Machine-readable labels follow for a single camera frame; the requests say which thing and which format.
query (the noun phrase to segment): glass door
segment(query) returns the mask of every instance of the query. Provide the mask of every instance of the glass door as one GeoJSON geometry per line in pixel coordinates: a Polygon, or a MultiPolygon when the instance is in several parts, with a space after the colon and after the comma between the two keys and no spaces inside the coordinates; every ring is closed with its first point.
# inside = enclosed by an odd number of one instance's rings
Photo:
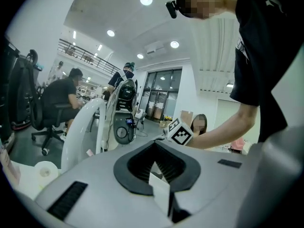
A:
{"type": "Polygon", "coordinates": [[[159,122],[162,118],[162,112],[166,99],[167,92],[151,91],[147,104],[146,118],[155,122],[159,122]]]}

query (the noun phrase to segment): black office chair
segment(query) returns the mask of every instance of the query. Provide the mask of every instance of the black office chair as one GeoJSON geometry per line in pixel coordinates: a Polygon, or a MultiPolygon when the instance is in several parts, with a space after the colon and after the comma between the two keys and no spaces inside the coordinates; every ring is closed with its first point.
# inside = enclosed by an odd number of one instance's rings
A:
{"type": "Polygon", "coordinates": [[[38,60],[38,55],[35,50],[30,50],[30,53],[27,55],[27,62],[24,67],[28,70],[28,76],[29,76],[29,86],[30,86],[30,95],[28,95],[28,101],[30,104],[30,121],[32,126],[38,130],[41,131],[44,128],[47,128],[47,131],[43,132],[37,132],[37,133],[32,133],[32,140],[35,141],[36,137],[35,136],[44,136],[46,135],[46,139],[44,140],[41,149],[42,149],[42,154],[46,156],[48,154],[48,150],[45,149],[48,141],[51,138],[56,138],[61,142],[64,142],[63,140],[60,139],[58,134],[63,133],[63,131],[54,131],[54,127],[59,127],[61,121],[61,114],[63,109],[70,108],[70,104],[57,104],[55,105],[55,108],[58,109],[58,115],[56,119],[44,119],[43,117],[43,109],[40,101],[40,96],[41,94],[39,91],[35,89],[35,84],[34,84],[34,77],[33,77],[33,65],[37,63],[38,60]]]}

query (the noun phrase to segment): black vent grille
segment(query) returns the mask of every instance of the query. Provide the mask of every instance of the black vent grille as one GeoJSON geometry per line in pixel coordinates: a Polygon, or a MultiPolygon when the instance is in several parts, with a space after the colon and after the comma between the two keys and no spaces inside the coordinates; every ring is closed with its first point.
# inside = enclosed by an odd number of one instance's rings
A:
{"type": "Polygon", "coordinates": [[[47,211],[57,219],[64,220],[86,187],[86,183],[75,181],[47,211]]]}
{"type": "Polygon", "coordinates": [[[154,143],[132,157],[128,162],[128,169],[135,177],[149,183],[150,171],[154,162],[168,183],[180,176],[186,168],[182,159],[154,143]]]}

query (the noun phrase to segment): gray surface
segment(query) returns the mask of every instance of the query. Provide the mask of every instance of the gray surface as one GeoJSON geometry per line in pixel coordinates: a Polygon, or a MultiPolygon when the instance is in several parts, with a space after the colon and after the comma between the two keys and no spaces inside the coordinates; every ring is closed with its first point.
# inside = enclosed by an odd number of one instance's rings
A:
{"type": "MultiPolygon", "coordinates": [[[[191,190],[176,193],[181,208],[193,215],[177,227],[234,227],[239,207],[256,172],[261,146],[254,146],[253,151],[242,156],[164,143],[195,158],[201,165],[201,175],[191,190]],[[221,159],[243,164],[235,169],[218,164],[221,159]]],[[[88,183],[88,187],[65,219],[67,224],[79,228],[169,227],[171,221],[153,197],[131,194],[114,176],[116,160],[138,147],[141,144],[132,144],[82,161],[43,189],[36,198],[37,204],[43,209],[49,208],[77,180],[88,183]]]]}
{"type": "MultiPolygon", "coordinates": [[[[85,137],[82,142],[82,146],[85,149],[85,152],[91,149],[95,153],[97,127],[98,120],[95,120],[92,127],[92,132],[85,133],[85,137]]],[[[139,124],[139,129],[140,131],[148,133],[148,137],[140,137],[140,135],[144,136],[145,134],[137,130],[136,138],[132,143],[147,142],[148,140],[162,133],[162,128],[160,128],[157,123],[151,122],[149,120],[145,120],[144,130],[141,124],[139,124]]],[[[38,162],[41,161],[49,161],[53,162],[60,169],[63,143],[57,139],[52,138],[47,144],[47,149],[49,149],[50,152],[47,156],[43,156],[41,153],[41,146],[45,139],[45,136],[37,136],[36,141],[33,142],[31,139],[31,133],[36,132],[37,130],[33,127],[28,127],[25,130],[16,132],[17,139],[14,147],[9,153],[11,160],[29,166],[35,166],[38,162]]]]}

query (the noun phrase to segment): white robot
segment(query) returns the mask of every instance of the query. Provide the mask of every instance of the white robot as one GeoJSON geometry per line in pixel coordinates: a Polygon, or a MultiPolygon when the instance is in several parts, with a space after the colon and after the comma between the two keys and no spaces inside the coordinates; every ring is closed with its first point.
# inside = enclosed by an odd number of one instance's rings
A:
{"type": "Polygon", "coordinates": [[[66,137],[61,169],[66,172],[83,159],[82,141],[86,128],[95,111],[99,109],[99,124],[95,153],[114,150],[119,144],[129,144],[135,137],[132,109],[136,102],[136,85],[133,79],[125,79],[111,95],[108,103],[101,98],[88,102],[77,114],[66,137]]]}

